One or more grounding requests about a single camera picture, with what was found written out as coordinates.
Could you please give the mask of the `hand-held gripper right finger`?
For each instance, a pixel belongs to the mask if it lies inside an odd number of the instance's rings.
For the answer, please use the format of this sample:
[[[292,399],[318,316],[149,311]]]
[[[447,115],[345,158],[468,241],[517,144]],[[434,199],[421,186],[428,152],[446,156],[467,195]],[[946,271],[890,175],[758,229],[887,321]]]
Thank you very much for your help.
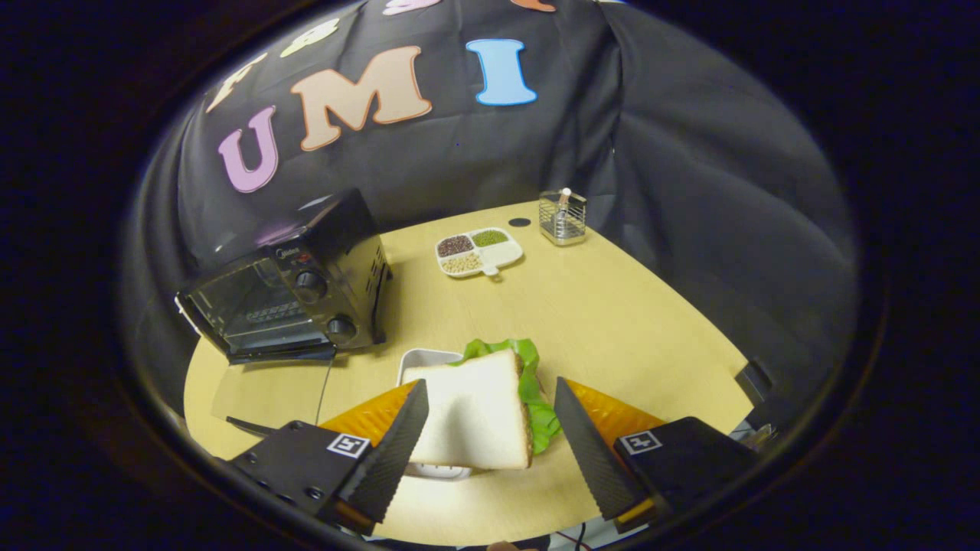
[[[696,416],[665,422],[566,377],[557,378],[554,412],[602,518],[619,533],[689,512],[760,461]]]

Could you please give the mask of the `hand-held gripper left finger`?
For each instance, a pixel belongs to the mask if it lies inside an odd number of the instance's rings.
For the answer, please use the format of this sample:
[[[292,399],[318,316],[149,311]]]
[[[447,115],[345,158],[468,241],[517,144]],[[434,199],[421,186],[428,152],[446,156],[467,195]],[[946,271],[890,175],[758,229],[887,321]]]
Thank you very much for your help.
[[[230,464],[305,515],[371,536],[426,425],[428,394],[425,380],[410,381],[322,425],[287,422]]]

